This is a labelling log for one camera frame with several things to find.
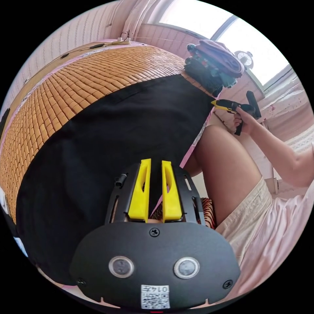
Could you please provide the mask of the person's right hand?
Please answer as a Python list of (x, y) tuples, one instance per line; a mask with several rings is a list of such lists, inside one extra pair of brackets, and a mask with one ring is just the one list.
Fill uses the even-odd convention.
[(235, 127), (238, 127), (240, 124), (242, 124), (242, 132), (247, 135), (251, 135), (256, 126), (259, 125), (259, 123), (250, 114), (242, 110), (240, 107), (237, 107), (236, 109), (233, 123)]

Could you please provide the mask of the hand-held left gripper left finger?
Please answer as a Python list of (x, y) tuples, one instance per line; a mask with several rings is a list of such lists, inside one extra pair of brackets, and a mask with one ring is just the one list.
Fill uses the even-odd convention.
[(135, 178), (132, 192), (129, 219), (148, 219), (151, 159), (143, 159)]

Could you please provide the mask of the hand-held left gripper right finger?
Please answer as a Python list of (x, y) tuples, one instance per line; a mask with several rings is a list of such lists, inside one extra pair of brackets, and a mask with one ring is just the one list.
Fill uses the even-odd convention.
[(179, 221), (182, 209), (176, 179), (170, 161), (162, 161), (163, 222)]

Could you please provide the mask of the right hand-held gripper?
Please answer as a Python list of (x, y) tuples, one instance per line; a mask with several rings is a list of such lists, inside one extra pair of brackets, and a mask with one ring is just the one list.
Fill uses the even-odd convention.
[(255, 119), (255, 109), (249, 104), (239, 104), (231, 100), (218, 99), (211, 102), (211, 104), (218, 110), (226, 111), (230, 114), (237, 114), (237, 107), (240, 107), (242, 110), (250, 114)]

